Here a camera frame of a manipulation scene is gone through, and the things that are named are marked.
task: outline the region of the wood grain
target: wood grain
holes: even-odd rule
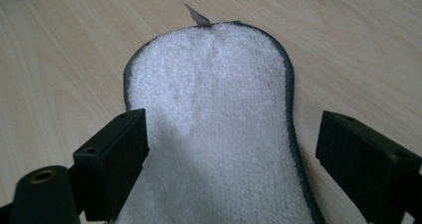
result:
[[[364,223],[315,159],[321,112],[354,116],[422,155],[422,0],[0,0],[0,205],[16,182],[124,112],[122,71],[145,42],[211,22],[266,30],[296,70],[298,139],[328,223]]]

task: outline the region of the terry cloth fabric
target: terry cloth fabric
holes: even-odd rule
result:
[[[240,22],[189,27],[139,49],[128,111],[146,109],[150,153],[117,223],[324,223],[293,123],[283,47]]]

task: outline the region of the wooden table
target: wooden table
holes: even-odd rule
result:
[[[295,119],[328,223],[364,223],[315,158],[324,110],[422,155],[422,0],[0,0],[0,205],[26,173],[72,152],[124,112],[122,72],[150,39],[240,20],[286,48]]]

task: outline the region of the dark edge binding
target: dark edge binding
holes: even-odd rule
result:
[[[290,141],[289,142],[289,148],[291,150],[291,154],[292,154],[293,160],[295,162],[296,169],[298,170],[298,177],[299,177],[300,182],[301,182],[302,191],[304,193],[304,198],[305,198],[305,201],[308,204],[308,207],[311,210],[312,218],[313,218],[314,222],[317,223],[317,224],[325,224],[326,223],[325,219],[323,218],[323,215],[322,215],[322,213],[319,209],[319,206],[317,205],[317,201],[315,199],[313,190],[312,190],[310,182],[308,180],[307,173],[305,171],[305,167],[304,167],[304,164],[302,162],[301,150],[299,148],[298,140],[297,140],[297,137],[296,137],[295,123],[294,123],[294,117],[293,117],[293,108],[294,108],[294,99],[295,99],[295,71],[293,69],[293,65],[291,63],[291,60],[289,58],[288,53],[286,52],[286,50],[283,48],[283,46],[275,38],[273,38],[270,34],[268,34],[267,32],[265,32],[265,31],[263,31],[259,28],[241,23],[240,21],[224,22],[224,23],[233,24],[233,25],[241,26],[241,27],[247,27],[247,28],[255,29],[255,30],[261,32],[264,36],[266,36],[267,38],[270,39],[271,43],[276,47],[276,49],[279,51],[280,55],[284,58],[283,64],[285,64],[285,68],[286,68],[286,91],[290,91],[290,92],[286,92],[286,116],[287,116],[288,133],[289,133],[289,141]],[[123,94],[124,94],[124,103],[125,103],[127,111],[130,111],[130,109],[131,109],[130,104],[127,100],[127,90],[128,90],[128,86],[129,86],[129,79],[131,77],[131,68],[133,66],[133,62],[140,55],[140,53],[142,53],[143,49],[145,47],[147,47],[151,42],[153,42],[156,38],[152,39],[151,41],[144,44],[141,48],[139,48],[136,51],[136,53],[130,58],[126,67],[124,68],[124,72],[123,72]]]

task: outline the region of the cleaning pad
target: cleaning pad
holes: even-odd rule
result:
[[[189,27],[139,49],[128,111],[146,109],[150,153],[117,223],[324,223],[293,124],[283,47],[240,22]]]

